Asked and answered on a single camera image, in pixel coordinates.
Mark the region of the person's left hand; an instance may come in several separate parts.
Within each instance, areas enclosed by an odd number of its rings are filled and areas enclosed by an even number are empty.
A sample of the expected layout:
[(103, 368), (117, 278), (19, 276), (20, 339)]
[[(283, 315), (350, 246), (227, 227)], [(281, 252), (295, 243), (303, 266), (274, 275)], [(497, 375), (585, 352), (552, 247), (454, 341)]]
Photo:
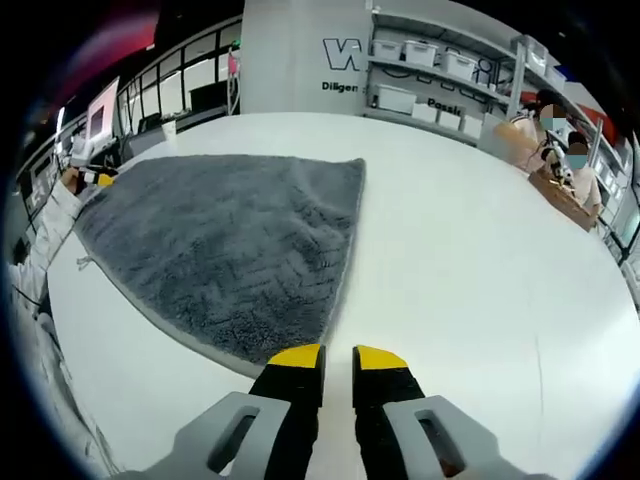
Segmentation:
[(74, 196), (83, 189), (84, 174), (74, 167), (67, 168), (60, 177), (60, 183)]

